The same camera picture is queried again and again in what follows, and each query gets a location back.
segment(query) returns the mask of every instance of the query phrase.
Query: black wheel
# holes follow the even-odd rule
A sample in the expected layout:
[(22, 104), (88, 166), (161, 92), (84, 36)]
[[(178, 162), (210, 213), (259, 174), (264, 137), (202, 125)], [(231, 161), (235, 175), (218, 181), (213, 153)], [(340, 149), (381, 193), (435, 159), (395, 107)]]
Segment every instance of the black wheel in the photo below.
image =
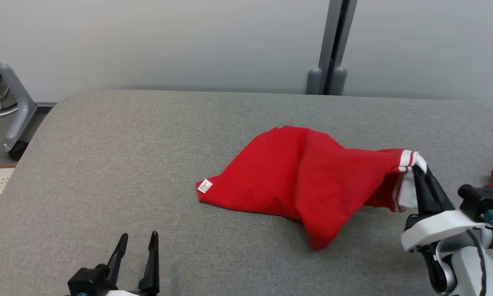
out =
[(22, 157), (23, 155), (23, 152), (25, 151), (25, 149), (27, 148), (29, 143), (27, 142), (24, 142), (24, 141), (21, 141), (21, 140), (18, 140), (16, 143), (15, 143), (15, 146), (13, 146), (13, 149), (11, 149), (9, 151), (9, 157), (11, 157), (12, 160), (14, 161), (19, 161), (20, 158)]

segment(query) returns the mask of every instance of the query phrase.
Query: black clamp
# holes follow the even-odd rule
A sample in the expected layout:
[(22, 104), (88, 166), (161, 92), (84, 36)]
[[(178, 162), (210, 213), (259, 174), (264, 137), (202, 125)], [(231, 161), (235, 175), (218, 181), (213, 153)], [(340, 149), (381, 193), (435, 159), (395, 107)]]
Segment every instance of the black clamp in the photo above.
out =
[[(68, 281), (71, 296), (105, 296), (109, 291), (119, 290), (120, 262), (126, 254), (128, 234), (120, 237), (108, 264), (99, 264), (95, 268), (81, 268)], [(153, 231), (148, 245), (148, 259), (143, 279), (139, 281), (139, 291), (128, 291), (139, 296), (156, 296), (159, 293), (159, 236)]]

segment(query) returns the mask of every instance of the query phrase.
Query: white tag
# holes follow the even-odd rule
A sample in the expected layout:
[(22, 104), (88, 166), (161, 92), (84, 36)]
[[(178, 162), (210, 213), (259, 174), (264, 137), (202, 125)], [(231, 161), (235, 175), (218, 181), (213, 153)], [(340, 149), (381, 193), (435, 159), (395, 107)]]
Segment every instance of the white tag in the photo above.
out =
[(212, 187), (212, 182), (209, 180), (205, 179), (201, 185), (197, 188), (197, 190), (201, 191), (202, 193), (207, 193), (207, 191)]

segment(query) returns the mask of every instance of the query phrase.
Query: white panel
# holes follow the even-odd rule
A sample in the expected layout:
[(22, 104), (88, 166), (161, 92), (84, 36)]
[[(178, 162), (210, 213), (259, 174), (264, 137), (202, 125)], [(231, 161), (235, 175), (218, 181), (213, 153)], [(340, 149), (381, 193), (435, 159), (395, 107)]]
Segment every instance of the white panel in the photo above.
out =
[(0, 0), (0, 62), (37, 102), (103, 88), (304, 93), (329, 0)]
[(493, 0), (358, 0), (344, 95), (493, 100)]

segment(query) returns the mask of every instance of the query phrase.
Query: gray fabric surface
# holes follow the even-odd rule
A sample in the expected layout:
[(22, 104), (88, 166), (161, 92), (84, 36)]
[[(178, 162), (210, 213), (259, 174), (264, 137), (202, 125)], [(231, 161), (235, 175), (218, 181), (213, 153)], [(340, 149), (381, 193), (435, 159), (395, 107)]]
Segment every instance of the gray fabric surface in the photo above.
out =
[(306, 126), (352, 148), (418, 150), (457, 206), (493, 168), (493, 103), (214, 92), (110, 91), (59, 103), (0, 198), (0, 295), (58, 296), (83, 266), (130, 242), (135, 289), (153, 230), (160, 295), (433, 295), (406, 214), (364, 207), (328, 249), (282, 217), (198, 202), (254, 136)]

